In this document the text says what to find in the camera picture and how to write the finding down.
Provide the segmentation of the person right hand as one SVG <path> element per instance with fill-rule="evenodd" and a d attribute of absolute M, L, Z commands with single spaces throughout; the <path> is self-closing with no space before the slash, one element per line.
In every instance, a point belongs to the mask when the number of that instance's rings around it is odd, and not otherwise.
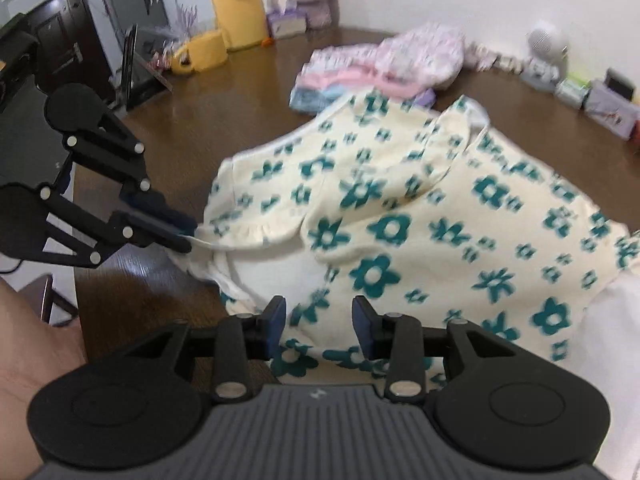
<path fill-rule="evenodd" d="M 1 477 L 25 479 L 41 465 L 27 428 L 34 395 L 86 362 L 78 321 L 43 323 L 9 284 L 1 284 Z"/>

